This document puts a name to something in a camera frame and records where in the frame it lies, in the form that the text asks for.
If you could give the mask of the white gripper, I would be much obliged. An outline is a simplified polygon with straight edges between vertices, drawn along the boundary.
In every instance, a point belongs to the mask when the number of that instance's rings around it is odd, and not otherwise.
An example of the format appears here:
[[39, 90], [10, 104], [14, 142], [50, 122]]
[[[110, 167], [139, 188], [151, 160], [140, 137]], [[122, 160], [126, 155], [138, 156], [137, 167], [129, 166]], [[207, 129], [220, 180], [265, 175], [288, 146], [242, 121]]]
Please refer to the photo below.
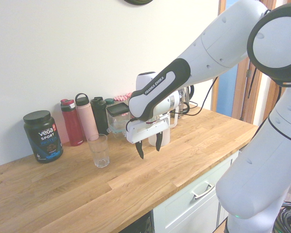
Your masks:
[[156, 134], [156, 150], [160, 151], [162, 145], [163, 131], [170, 126], [170, 116], [163, 115], [154, 123], [147, 123], [140, 120], [130, 122], [127, 125], [126, 138], [130, 143], [135, 143], [139, 156], [143, 159], [142, 140]]

